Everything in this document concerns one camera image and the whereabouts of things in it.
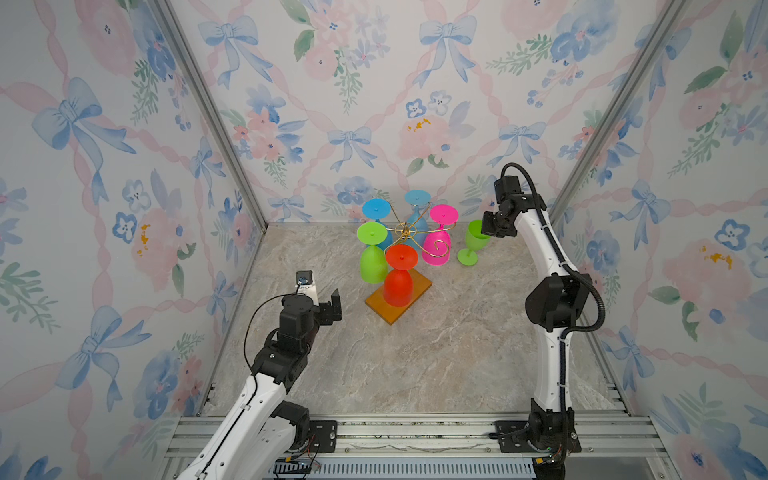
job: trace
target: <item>metal bracket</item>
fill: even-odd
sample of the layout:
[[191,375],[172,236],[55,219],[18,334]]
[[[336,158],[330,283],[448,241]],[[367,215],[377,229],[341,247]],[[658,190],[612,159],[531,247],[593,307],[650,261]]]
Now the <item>metal bracket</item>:
[[[494,422],[493,425],[496,427],[497,433],[504,434],[522,430],[527,423],[527,420],[498,420]],[[544,447],[549,447],[551,451],[539,452],[528,443],[528,438],[528,432],[523,432],[520,436],[504,437],[498,440],[498,447],[501,449],[502,453],[537,452],[542,455],[547,455],[555,453],[560,446],[559,435],[545,435],[542,437],[543,439],[546,439]],[[571,432],[571,437],[568,439],[568,451],[570,453],[581,452],[581,443],[578,440],[576,432]]]
[[339,423],[335,420],[311,420],[309,437],[314,437],[309,452],[334,453],[336,451],[336,430]]

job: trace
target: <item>floral wallpaper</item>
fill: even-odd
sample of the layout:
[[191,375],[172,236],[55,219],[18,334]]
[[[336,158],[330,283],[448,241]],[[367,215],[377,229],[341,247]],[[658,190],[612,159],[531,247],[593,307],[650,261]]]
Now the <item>floral wallpaper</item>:
[[765,0],[691,2],[561,223],[686,480],[768,478],[767,48]]
[[[554,199],[664,6],[171,3],[268,220],[353,223],[415,188],[480,217],[502,161]],[[611,165],[637,149],[620,142]]]
[[260,232],[143,1],[2,11],[0,478],[151,478]]

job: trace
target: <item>wooden board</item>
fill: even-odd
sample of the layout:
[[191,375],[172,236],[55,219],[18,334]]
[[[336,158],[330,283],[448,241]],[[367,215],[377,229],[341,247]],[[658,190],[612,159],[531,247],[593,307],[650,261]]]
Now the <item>wooden board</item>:
[[380,317],[384,319],[389,325],[392,325],[397,321],[400,316],[411,308],[416,300],[419,299],[429,287],[432,286],[432,281],[415,269],[408,270],[413,279],[413,296],[411,297],[411,303],[406,306],[392,306],[384,300],[384,286],[381,285],[373,295],[366,299],[366,305],[371,307],[371,310],[378,313]]

